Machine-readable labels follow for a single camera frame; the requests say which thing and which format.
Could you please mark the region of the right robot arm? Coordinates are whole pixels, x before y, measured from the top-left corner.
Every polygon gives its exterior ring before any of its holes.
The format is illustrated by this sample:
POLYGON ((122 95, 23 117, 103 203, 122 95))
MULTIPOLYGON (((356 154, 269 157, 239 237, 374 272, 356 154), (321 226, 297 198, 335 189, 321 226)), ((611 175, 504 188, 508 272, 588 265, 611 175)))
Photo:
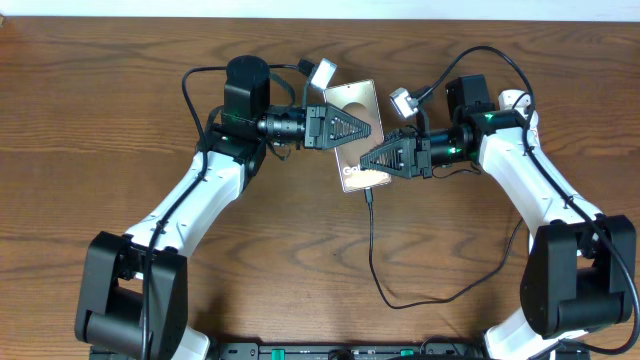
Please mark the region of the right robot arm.
POLYGON ((446 87, 449 129, 397 129, 362 156, 364 169, 404 178, 432 176, 437 167, 469 161, 505 191, 530 238, 520 285, 520 307, 488 329, 493 359, 555 359, 582 355, 578 337, 639 319, 632 290, 636 229, 624 215, 607 216, 586 201, 539 146, 537 114, 523 91, 504 91, 492 103, 481 75, 446 87))

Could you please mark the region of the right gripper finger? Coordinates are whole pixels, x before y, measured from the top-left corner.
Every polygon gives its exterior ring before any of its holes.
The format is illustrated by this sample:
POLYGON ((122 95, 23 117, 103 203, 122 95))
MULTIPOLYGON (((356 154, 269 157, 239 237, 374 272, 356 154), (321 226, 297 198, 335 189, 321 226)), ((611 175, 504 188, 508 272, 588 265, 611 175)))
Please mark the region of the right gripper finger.
POLYGON ((392 176, 410 179, 418 175, 416 139, 400 137, 385 140, 360 158, 362 169, 376 170, 392 176))
POLYGON ((418 144, 424 136, 424 131, 421 131, 416 126, 408 125, 402 128, 397 128, 387 133, 384 136, 382 147, 386 149, 399 147, 408 150, 415 150, 418 148, 418 144))

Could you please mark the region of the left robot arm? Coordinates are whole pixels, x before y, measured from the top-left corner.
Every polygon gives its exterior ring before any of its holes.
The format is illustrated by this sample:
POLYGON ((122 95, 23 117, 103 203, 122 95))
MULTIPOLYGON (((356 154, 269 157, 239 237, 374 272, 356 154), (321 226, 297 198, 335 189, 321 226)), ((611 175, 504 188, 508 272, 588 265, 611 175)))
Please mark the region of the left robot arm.
POLYGON ((277 72, 243 55, 222 67, 224 102, 194 121, 192 163, 172 191, 121 235, 99 233, 85 258, 77 340, 131 359, 204 359, 211 341, 188 326, 188 260, 218 215, 279 146, 327 150, 370 136, 338 107, 310 105, 277 72), (278 83, 291 99, 271 102, 278 83))

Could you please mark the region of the Galaxy S25 Ultra smartphone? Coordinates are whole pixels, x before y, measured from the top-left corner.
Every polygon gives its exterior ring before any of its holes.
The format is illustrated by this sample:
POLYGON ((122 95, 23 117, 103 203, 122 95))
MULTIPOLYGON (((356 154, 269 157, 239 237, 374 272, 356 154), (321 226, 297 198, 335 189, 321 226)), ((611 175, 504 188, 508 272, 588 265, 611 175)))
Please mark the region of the Galaxy S25 Ultra smartphone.
POLYGON ((364 170, 360 157, 383 142, 378 101, 372 79, 327 88, 325 100, 371 126, 371 134, 335 149, 342 190, 345 193, 387 185, 391 176, 385 172, 364 170))

